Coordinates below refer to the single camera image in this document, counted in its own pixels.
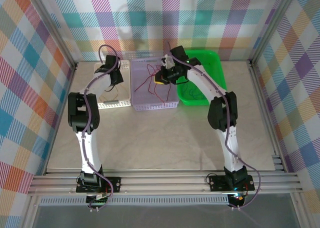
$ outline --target cable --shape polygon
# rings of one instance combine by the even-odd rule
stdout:
[[[168,99],[169,99],[170,90],[171,90],[171,83],[169,83],[169,90],[168,90],[168,94],[166,95],[166,101],[168,101]]]
[[[88,122],[87,124],[85,125],[82,133],[81,133],[81,139],[82,139],[82,152],[83,152],[83,157],[84,157],[84,160],[85,162],[87,163],[87,165],[90,167],[90,169],[97,175],[99,176],[100,178],[102,178],[103,180],[105,180],[111,187],[111,193],[109,195],[109,198],[107,199],[107,201],[105,202],[105,204],[103,206],[101,206],[99,209],[97,209],[97,211],[103,209],[104,207],[106,207],[106,205],[108,204],[108,202],[110,201],[110,198],[112,197],[112,195],[114,194],[114,186],[112,185],[111,181],[109,179],[107,179],[106,177],[104,177],[103,175],[101,175],[94,167],[93,165],[90,163],[88,157],[87,157],[87,152],[86,152],[86,144],[85,144],[85,138],[86,138],[86,131],[89,130],[90,128],[90,123],[91,123],[91,120],[92,120],[92,111],[91,111],[91,108],[90,108],[90,105],[89,105],[89,102],[88,102],[88,98],[87,98],[87,92],[89,91],[90,87],[93,85],[93,83],[95,83],[97,80],[99,80],[100,78],[108,75],[110,72],[112,72],[116,66],[119,65],[119,57],[118,57],[118,54],[116,52],[116,50],[108,45],[108,44],[103,44],[99,47],[99,50],[98,50],[98,54],[99,54],[99,58],[100,58],[100,61],[101,63],[102,62],[102,59],[101,59],[101,48],[102,47],[109,47],[115,54],[115,63],[114,65],[112,66],[111,69],[109,69],[108,71],[106,71],[105,73],[97,76],[96,78],[92,79],[90,81],[90,83],[87,85],[87,87],[85,88],[84,90],[84,93],[83,93],[83,98],[84,98],[84,102],[85,102],[85,105],[86,105],[86,108],[87,108],[87,111],[88,111]]]
[[[153,73],[150,73],[150,70],[149,70],[149,67],[148,67],[148,66],[152,67]],[[157,92],[156,92],[157,84],[155,84],[155,86],[154,86],[154,88],[153,88],[153,92],[154,92],[154,93],[152,93],[152,92],[150,91],[150,87],[151,87],[151,83],[152,83],[152,77],[154,77],[154,76],[156,75],[156,73],[160,70],[160,68],[158,68],[158,66],[161,68],[161,65],[159,65],[159,64],[157,64],[157,65],[155,66],[156,69],[155,69],[151,64],[147,64],[147,65],[146,65],[146,69],[148,70],[149,76],[145,79],[145,81],[144,81],[141,85],[138,86],[137,89],[134,90],[134,92],[136,92],[140,87],[142,87],[142,86],[147,82],[147,80],[148,80],[149,78],[151,78],[151,79],[150,79],[150,82],[149,82],[149,85],[148,85],[148,92],[149,92],[150,94],[152,94],[152,95],[156,95],[156,97],[158,97],[159,100],[160,100],[160,101],[163,103],[163,105],[165,106],[166,103],[163,101],[163,99],[160,98],[160,96],[159,96],[159,95],[157,94]],[[170,83],[170,85],[169,85],[169,90],[168,90],[168,93],[167,93],[167,96],[166,96],[166,101],[168,101],[168,99],[169,99],[169,92],[170,92],[170,90],[171,90],[171,83]]]
[[[129,98],[129,92],[127,91],[127,89],[121,83],[119,85],[125,90],[126,96]]]
[[[210,185],[210,183],[208,182],[208,177],[209,177],[211,174],[214,174],[215,176],[217,176],[217,174],[216,174],[216,173],[213,173],[213,172],[207,174],[206,177],[205,177],[205,182],[206,182],[208,185]]]
[[[110,91],[112,91],[114,88],[115,88],[115,85],[112,86],[112,88],[111,88],[110,90],[104,90],[104,91],[105,91],[105,92],[110,92]]]
[[[156,97],[158,97],[160,99],[160,101],[162,101],[163,105],[165,106],[165,102],[160,98],[160,96],[158,96],[157,92],[156,92],[156,87],[157,87],[157,84],[155,84],[154,88],[153,88],[153,92],[154,94],[156,95]]]
[[[80,185],[80,183],[78,182],[79,177],[80,175],[75,179],[75,182]]]
[[[194,92],[196,91],[196,88],[197,88],[196,86],[193,87],[193,88],[191,88],[191,89],[189,90],[189,95],[190,95],[191,97],[193,97],[195,100],[203,100],[203,99],[206,99],[206,97],[204,96],[204,94],[202,94],[201,91],[199,91],[198,94],[194,94]]]
[[[251,168],[252,170],[254,170],[257,175],[258,175],[258,178],[259,178],[259,185],[258,185],[258,188],[255,192],[255,194],[253,195],[252,199],[245,205],[242,206],[243,207],[247,207],[248,205],[250,205],[252,203],[252,201],[257,197],[259,191],[260,191],[260,188],[261,188],[261,175],[260,175],[260,172],[252,167],[251,165],[247,164],[245,161],[243,161],[236,153],[234,153],[228,146],[228,140],[229,140],[229,132],[230,132],[230,110],[229,110],[229,104],[228,104],[228,100],[227,98],[225,97],[225,95],[221,92],[221,90],[216,86],[216,84],[214,82],[211,81],[211,79],[204,73],[202,72],[201,70],[199,70],[198,68],[194,67],[193,65],[189,64],[189,63],[186,63],[186,62],[183,62],[182,60],[179,60],[178,58],[176,58],[175,56],[172,55],[171,53],[171,47],[170,47],[170,43],[168,41],[166,41],[168,46],[169,46],[169,54],[170,56],[177,62],[185,65],[185,66],[188,66],[192,69],[194,69],[196,72],[198,72],[201,76],[203,76],[216,90],[216,92],[219,93],[219,95],[221,95],[221,97],[223,98],[224,100],[224,103],[225,103],[225,107],[226,107],[226,136],[225,136],[225,141],[224,141],[224,145],[226,147],[226,149],[237,159],[239,160],[242,164],[244,164],[246,167],[249,167]]]
[[[118,90],[117,86],[115,86],[115,89],[116,89],[116,96],[114,98],[112,98],[111,101],[114,101],[119,95],[119,90]]]
[[[245,189],[246,189],[245,196],[247,197],[248,196],[248,185],[247,185],[247,183],[244,183],[244,185],[245,185]]]
[[[185,83],[188,83],[189,80],[186,80],[186,81],[183,81],[183,82],[180,82],[180,83],[176,83],[176,85],[181,85],[181,84],[185,84]]]

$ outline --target basket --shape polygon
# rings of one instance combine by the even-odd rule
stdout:
[[[173,84],[155,84],[154,76],[148,78],[150,76],[147,70],[148,64],[156,69],[156,65],[161,64],[161,58],[150,57],[131,61],[131,102],[134,109],[136,111],[149,111],[176,108],[179,103],[177,86]],[[155,72],[152,68],[149,70],[151,74]],[[152,94],[154,90],[163,102],[155,94]]]
[[[131,106],[130,61],[121,60],[120,64],[120,72],[123,82],[117,84],[111,91],[109,91],[111,89],[110,87],[105,89],[102,95],[97,99],[99,109]],[[101,63],[94,64],[94,71],[100,66]]]
[[[208,75],[223,89],[227,89],[224,72],[217,53],[212,50],[186,50],[185,53],[189,58],[196,57],[201,62]],[[180,83],[185,81],[185,77],[180,77],[177,82]],[[205,95],[191,81],[177,85],[177,93],[180,100],[186,106],[209,105],[209,101]]]

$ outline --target white plastic basket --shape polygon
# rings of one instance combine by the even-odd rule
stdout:
[[[136,111],[168,109],[176,108],[178,106],[179,97],[177,94],[176,85],[157,86],[158,97],[156,97],[154,93],[150,93],[148,84],[141,86],[146,82],[146,79],[150,77],[147,66],[152,65],[153,67],[157,67],[159,64],[161,64],[161,57],[149,57],[131,60],[131,103]],[[156,88],[156,84],[152,82],[152,79],[153,77],[150,78],[150,84],[152,85],[149,85],[151,90]]]
[[[101,67],[101,63],[94,65],[94,71]],[[108,87],[98,98],[98,108],[108,109],[116,107],[129,107],[131,106],[131,82],[130,82],[130,61],[121,60],[120,72],[123,82],[117,84],[111,91]]]

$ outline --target colorful plaid wall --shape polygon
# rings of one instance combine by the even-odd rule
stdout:
[[[0,228],[16,228],[71,75],[30,0],[0,0],[0,69]]]
[[[293,0],[258,62],[285,161],[320,227],[320,0]]]
[[[171,46],[247,60],[281,0],[42,0],[79,61],[112,45],[137,57]]]

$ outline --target red wire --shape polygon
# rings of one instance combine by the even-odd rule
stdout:
[[[245,194],[245,196],[247,196],[247,195],[248,195],[248,185],[247,185],[247,183],[244,183],[244,185],[245,185],[245,189],[246,189],[246,194]]]
[[[152,76],[152,75],[150,74],[150,70],[149,70],[148,66],[151,66],[151,67],[152,67],[152,69],[153,69],[153,73],[152,73],[152,74],[154,74],[154,73],[156,72],[156,70],[155,70],[155,68],[154,68],[151,64],[147,64],[147,65],[146,65],[146,68],[148,69],[149,75]]]
[[[148,66],[151,66],[151,67],[152,67],[152,69],[153,69],[153,73],[152,73],[152,74],[150,73],[150,70],[149,70]],[[152,94],[152,95],[156,95],[156,97],[158,97],[158,98],[160,99],[160,101],[162,101],[162,103],[163,103],[164,105],[166,105],[165,102],[158,96],[158,94],[157,94],[157,92],[156,92],[157,84],[155,84],[155,86],[154,86],[154,88],[153,88],[153,92],[154,92],[154,93],[152,93],[152,92],[150,91],[150,86],[151,86],[151,82],[152,82],[152,77],[154,77],[154,76],[156,75],[156,73],[161,69],[161,65],[157,64],[155,67],[156,67],[156,69],[155,69],[151,64],[147,64],[147,65],[146,65],[146,69],[148,70],[149,76],[145,79],[145,81],[144,81],[141,85],[139,85],[139,87],[138,87],[137,89],[134,90],[134,92],[136,92],[140,87],[142,87],[142,86],[147,82],[147,80],[148,80],[149,78],[151,78],[151,79],[150,79],[150,82],[149,82],[149,86],[148,86],[148,92],[149,92],[150,94]],[[166,101],[168,101],[170,90],[171,90],[171,83],[170,83],[170,86],[169,86],[168,94],[167,94],[167,96],[166,96]]]
[[[136,92],[140,87],[142,87],[142,85],[143,85],[144,83],[146,83],[147,80],[148,80],[150,77],[151,77],[151,75],[148,76],[147,79],[145,79],[145,81],[144,81],[141,85],[139,85],[139,87],[138,87],[137,89],[134,90],[134,92]]]
[[[168,90],[168,94],[166,95],[166,101],[168,101],[170,90],[171,90],[171,83],[169,83],[169,90]]]
[[[160,99],[160,101],[163,102],[164,105],[166,105],[165,102],[158,96],[158,94],[156,92],[156,87],[157,87],[157,84],[155,84],[154,89],[153,89],[154,94],[156,95],[156,97],[158,97]]]
[[[154,95],[154,93],[152,93],[152,92],[150,91],[150,86],[151,86],[151,82],[152,82],[152,77],[151,77],[151,79],[150,79],[150,83],[149,83],[149,87],[148,87],[148,92],[151,93],[152,95]]]

